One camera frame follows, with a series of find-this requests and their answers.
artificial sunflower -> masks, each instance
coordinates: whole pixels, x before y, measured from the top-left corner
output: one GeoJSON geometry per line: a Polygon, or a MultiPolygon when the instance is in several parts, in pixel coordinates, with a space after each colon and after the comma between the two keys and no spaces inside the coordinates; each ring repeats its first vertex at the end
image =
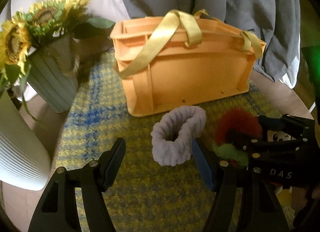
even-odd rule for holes
{"type": "Polygon", "coordinates": [[[24,12],[16,12],[16,14],[12,16],[12,22],[17,24],[20,28],[24,28],[31,19],[31,14],[24,12]]]}
{"type": "Polygon", "coordinates": [[[4,64],[16,64],[24,68],[28,49],[31,46],[29,34],[25,27],[7,20],[2,24],[0,32],[0,68],[4,64]]]}
{"type": "Polygon", "coordinates": [[[65,16],[81,17],[85,14],[87,4],[90,0],[60,0],[65,2],[66,13],[65,16]]]}
{"type": "Polygon", "coordinates": [[[64,2],[47,0],[34,3],[30,7],[31,23],[29,28],[35,36],[53,33],[62,26],[64,2]]]}

yellow blue rug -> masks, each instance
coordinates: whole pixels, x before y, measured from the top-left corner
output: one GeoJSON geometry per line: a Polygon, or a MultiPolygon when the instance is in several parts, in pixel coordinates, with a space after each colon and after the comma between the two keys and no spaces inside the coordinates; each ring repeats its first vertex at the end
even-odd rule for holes
{"type": "MultiPolygon", "coordinates": [[[[126,155],[113,187],[103,195],[116,230],[201,231],[214,194],[203,185],[193,158],[175,167],[161,167],[153,160],[150,132],[164,113],[142,118],[128,113],[121,81],[112,69],[114,62],[113,53],[106,53],[98,61],[82,65],[83,83],[65,124],[55,166],[81,168],[109,150],[117,137],[123,137],[126,155]]],[[[254,115],[280,116],[252,84],[246,94],[199,106],[207,113],[202,140],[208,145],[212,144],[217,119],[232,107],[254,115]]],[[[81,192],[76,192],[82,230],[87,232],[81,192]]],[[[237,213],[238,205],[230,231],[235,231],[237,213]]]]}

cartoon face sticker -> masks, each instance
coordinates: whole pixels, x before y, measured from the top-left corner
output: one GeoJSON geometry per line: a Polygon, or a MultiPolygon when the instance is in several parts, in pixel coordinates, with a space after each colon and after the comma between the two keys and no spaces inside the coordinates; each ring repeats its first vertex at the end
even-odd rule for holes
{"type": "Polygon", "coordinates": [[[289,141],[291,136],[283,131],[268,131],[268,142],[289,141]]]}

scrunchie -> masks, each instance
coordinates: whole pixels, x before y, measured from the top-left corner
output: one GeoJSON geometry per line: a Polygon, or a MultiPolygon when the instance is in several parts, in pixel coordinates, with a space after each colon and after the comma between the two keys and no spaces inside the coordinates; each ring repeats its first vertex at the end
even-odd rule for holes
{"type": "Polygon", "coordinates": [[[183,105],[166,113],[151,132],[153,159],[161,166],[189,160],[192,138],[200,136],[205,121],[205,110],[198,106],[183,105]]]}

yellow satin strap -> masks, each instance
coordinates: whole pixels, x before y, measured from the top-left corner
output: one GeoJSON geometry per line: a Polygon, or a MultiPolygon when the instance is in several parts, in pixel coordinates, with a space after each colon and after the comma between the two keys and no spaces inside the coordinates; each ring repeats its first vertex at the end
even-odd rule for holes
{"type": "Polygon", "coordinates": [[[256,59],[260,59],[262,57],[262,47],[258,37],[249,31],[241,32],[241,36],[244,38],[243,50],[249,51],[253,47],[256,59]]]}
{"type": "Polygon", "coordinates": [[[212,20],[222,22],[221,20],[219,20],[217,18],[211,17],[205,9],[201,9],[201,10],[197,11],[193,16],[196,17],[196,18],[200,18],[200,15],[202,13],[207,15],[207,16],[209,16],[212,20]]]}
{"type": "Polygon", "coordinates": [[[180,22],[188,35],[188,41],[185,43],[186,47],[197,45],[202,42],[201,29],[199,28],[196,19],[186,12],[171,10],[164,16],[140,53],[131,61],[126,69],[120,72],[118,64],[115,64],[114,69],[120,78],[126,79],[148,66],[171,39],[179,27],[180,22]]]}

